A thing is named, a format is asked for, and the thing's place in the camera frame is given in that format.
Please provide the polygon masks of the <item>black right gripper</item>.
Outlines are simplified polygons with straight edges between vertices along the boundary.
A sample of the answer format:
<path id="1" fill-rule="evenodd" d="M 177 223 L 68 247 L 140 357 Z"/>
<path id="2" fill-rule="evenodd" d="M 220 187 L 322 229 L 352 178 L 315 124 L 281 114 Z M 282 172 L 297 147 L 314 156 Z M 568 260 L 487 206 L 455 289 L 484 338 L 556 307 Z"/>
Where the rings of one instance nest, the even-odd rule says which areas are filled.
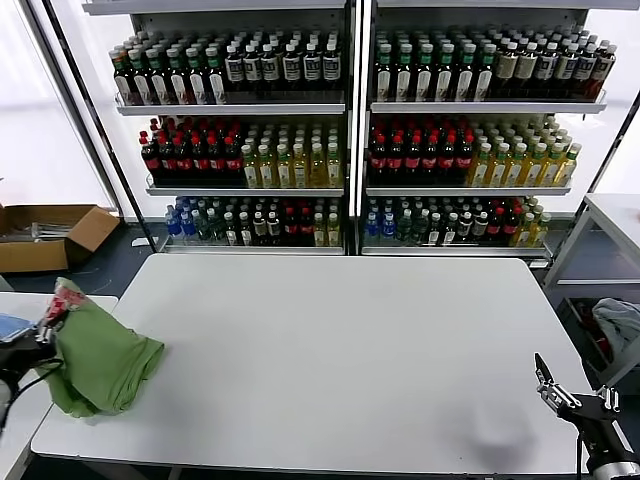
<path id="1" fill-rule="evenodd" d="M 550 407 L 558 408 L 558 416 L 579 431 L 589 455 L 630 455 L 621 435 L 614 427 L 619 411 L 619 394 L 603 385 L 598 396 L 574 396 L 557 383 L 542 356 L 534 354 L 537 392 Z"/>

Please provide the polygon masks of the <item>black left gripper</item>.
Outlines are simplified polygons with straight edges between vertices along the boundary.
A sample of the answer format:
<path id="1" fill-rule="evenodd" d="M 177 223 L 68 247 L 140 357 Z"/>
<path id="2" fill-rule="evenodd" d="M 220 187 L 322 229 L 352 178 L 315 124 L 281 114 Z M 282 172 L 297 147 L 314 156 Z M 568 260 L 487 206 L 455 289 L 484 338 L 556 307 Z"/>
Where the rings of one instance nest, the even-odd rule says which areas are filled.
<path id="1" fill-rule="evenodd" d="M 55 338 L 64 326 L 63 308 L 50 307 L 37 324 L 37 333 L 1 343 L 1 379 L 20 380 L 30 369 L 55 357 Z"/>

